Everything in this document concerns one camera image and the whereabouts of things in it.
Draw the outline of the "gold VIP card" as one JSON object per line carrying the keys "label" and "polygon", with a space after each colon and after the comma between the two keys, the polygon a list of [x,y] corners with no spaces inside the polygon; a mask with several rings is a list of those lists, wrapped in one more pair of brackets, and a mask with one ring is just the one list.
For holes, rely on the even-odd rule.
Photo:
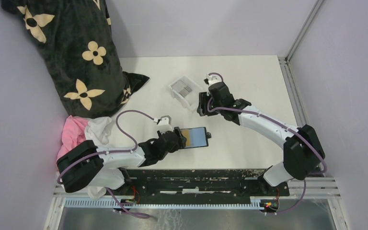
{"label": "gold VIP card", "polygon": [[192,141],[191,141],[191,135],[190,135],[190,130],[189,129],[182,129],[181,131],[183,137],[185,138],[185,148],[190,148]]}

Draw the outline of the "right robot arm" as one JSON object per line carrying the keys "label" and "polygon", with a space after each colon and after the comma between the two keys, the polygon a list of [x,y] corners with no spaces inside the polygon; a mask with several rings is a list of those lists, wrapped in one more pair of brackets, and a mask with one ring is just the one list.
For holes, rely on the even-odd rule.
{"label": "right robot arm", "polygon": [[259,176],[257,188],[261,194],[269,196],[283,182],[302,181],[317,174],[319,165],[327,168],[323,148],[313,127],[288,125],[262,113],[247,100],[235,99],[224,82],[205,82],[208,90],[199,94],[197,113],[200,116],[221,115],[229,122],[256,131],[282,149],[283,160]]}

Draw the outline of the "black card holder wallet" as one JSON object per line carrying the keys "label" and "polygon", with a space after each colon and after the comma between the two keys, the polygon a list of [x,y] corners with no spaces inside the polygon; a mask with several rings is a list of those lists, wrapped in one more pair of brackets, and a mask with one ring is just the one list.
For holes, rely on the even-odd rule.
{"label": "black card holder wallet", "polygon": [[[183,137],[181,133],[182,129],[180,129],[179,127],[177,128],[179,131],[179,135],[182,138],[182,141],[184,142],[184,145],[181,147],[181,149],[186,149],[185,148],[185,138]],[[209,146],[208,140],[211,138],[211,133],[207,131],[206,127],[195,127],[195,128],[188,128],[188,129],[190,130],[192,144],[191,144],[191,147],[187,149],[203,148],[203,147]]]}

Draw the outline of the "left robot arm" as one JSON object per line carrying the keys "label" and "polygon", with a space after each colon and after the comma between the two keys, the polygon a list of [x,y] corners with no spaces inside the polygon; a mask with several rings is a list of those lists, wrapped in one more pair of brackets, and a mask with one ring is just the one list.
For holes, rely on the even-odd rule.
{"label": "left robot arm", "polygon": [[60,173],[57,182],[67,193],[96,186],[126,195],[132,183],[123,169],[154,165],[168,153],[184,149],[186,142],[178,127],[139,143],[137,148],[101,149],[92,140],[86,140],[57,160]]}

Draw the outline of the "clear plastic card box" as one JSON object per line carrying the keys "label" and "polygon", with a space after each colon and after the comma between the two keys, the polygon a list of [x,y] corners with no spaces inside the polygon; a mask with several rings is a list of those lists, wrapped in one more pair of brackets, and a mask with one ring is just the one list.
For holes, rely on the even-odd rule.
{"label": "clear plastic card box", "polygon": [[195,112],[199,105],[199,93],[204,89],[194,80],[182,75],[168,85],[172,98],[175,98],[184,108]]}

